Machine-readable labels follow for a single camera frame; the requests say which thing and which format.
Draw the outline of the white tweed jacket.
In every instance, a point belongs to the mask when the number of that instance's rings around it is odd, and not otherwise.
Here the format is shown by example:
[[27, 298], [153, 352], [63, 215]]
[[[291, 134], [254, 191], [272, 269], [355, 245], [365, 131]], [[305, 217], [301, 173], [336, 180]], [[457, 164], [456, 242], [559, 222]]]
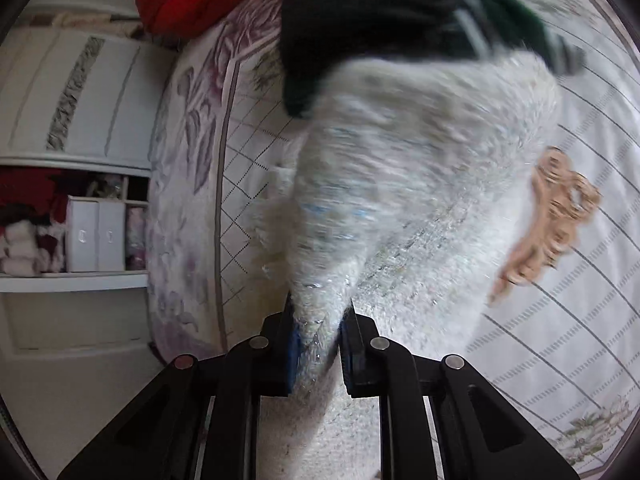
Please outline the white tweed jacket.
[[371, 479], [375, 400], [354, 400], [338, 332], [354, 309], [419, 356], [468, 344], [535, 221], [534, 170], [561, 90], [516, 50], [480, 61], [356, 58], [322, 82], [271, 171], [254, 231], [302, 344], [292, 392], [262, 404], [262, 479]]

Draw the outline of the floral purple bed blanket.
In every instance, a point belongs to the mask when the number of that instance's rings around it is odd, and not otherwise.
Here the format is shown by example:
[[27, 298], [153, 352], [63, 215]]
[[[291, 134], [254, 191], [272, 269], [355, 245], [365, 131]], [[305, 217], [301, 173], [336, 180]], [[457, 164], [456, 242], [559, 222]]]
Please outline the floral purple bed blanket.
[[245, 0], [184, 48], [153, 136], [146, 270], [165, 361], [206, 359], [257, 333], [286, 295], [254, 208], [298, 131], [281, 102], [281, 0]]

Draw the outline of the white diamond pattern mat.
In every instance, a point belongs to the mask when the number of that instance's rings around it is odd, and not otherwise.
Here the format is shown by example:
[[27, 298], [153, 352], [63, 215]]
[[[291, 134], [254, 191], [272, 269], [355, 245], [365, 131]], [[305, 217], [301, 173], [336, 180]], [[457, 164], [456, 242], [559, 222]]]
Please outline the white diamond pattern mat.
[[[364, 281], [354, 297], [358, 313], [412, 352], [440, 358], [460, 352], [547, 438], [581, 479], [602, 479], [639, 429], [639, 52], [618, 39], [614, 18], [596, 0], [520, 0], [549, 34], [585, 50], [585, 68], [560, 79], [561, 116], [526, 185], [525, 223], [540, 214], [540, 231], [525, 237], [526, 254], [509, 257], [506, 277], [486, 301], [457, 319], [442, 304], [426, 306], [418, 278], [407, 278], [402, 257], [416, 263], [416, 243], [398, 248], [394, 264]], [[248, 137], [248, 115], [230, 126], [222, 201], [222, 290], [228, 328], [239, 341], [260, 315], [283, 300], [276, 292], [267, 234], [252, 217], [264, 197], [284, 193], [293, 171], [293, 142], [303, 123], [290, 119]], [[416, 332], [419, 321], [448, 330]], [[378, 471], [378, 409], [347, 400], [334, 388], [309, 442], [285, 442], [271, 419], [258, 442], [257, 479], [369, 479]]]

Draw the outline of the white drawer unit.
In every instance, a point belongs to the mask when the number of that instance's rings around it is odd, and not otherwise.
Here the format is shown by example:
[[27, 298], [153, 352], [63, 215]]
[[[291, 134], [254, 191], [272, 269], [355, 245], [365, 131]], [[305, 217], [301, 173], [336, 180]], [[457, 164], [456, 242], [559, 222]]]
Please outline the white drawer unit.
[[114, 168], [1, 168], [4, 294], [144, 289], [149, 177]]

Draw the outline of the white sliding wardrobe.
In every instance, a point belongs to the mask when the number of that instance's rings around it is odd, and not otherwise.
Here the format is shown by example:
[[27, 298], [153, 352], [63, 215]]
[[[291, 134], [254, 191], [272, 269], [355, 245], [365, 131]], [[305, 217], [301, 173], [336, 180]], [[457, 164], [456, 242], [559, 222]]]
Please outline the white sliding wardrobe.
[[146, 174], [175, 58], [80, 30], [10, 30], [1, 45], [2, 164]]

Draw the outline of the folded black jacket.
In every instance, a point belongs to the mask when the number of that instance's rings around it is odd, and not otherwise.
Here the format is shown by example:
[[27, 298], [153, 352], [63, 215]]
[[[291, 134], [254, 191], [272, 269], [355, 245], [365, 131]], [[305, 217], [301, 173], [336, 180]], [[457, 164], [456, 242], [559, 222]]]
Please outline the folded black jacket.
[[420, 56], [462, 0], [281, 0], [283, 104], [304, 117], [332, 68], [360, 56]]

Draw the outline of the folded green striped garment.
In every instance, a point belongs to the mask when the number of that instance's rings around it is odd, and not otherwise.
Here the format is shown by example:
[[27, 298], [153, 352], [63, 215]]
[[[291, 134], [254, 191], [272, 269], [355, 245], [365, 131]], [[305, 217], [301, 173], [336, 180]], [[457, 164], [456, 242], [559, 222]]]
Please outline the folded green striped garment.
[[462, 0], [439, 31], [437, 51], [448, 58], [484, 60], [507, 50], [536, 53], [558, 77], [578, 74], [586, 60], [520, 0]]

